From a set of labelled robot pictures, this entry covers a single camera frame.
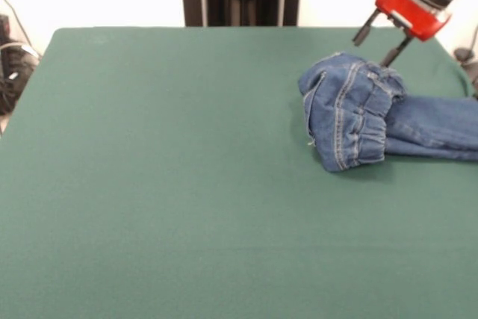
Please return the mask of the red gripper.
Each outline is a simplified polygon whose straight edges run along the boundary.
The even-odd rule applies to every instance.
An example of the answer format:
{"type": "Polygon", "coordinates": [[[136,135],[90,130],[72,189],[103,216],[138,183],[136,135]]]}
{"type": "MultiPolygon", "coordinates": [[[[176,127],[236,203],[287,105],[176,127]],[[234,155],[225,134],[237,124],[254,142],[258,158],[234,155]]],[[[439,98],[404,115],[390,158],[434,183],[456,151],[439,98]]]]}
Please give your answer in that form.
{"type": "Polygon", "coordinates": [[[413,41],[413,37],[421,41],[434,37],[451,17],[451,12],[447,9],[437,9],[423,0],[376,0],[375,5],[376,9],[354,36],[354,46],[360,46],[364,42],[380,13],[385,14],[396,27],[403,28],[408,34],[382,59],[379,63],[382,67],[389,67],[413,41]]]}

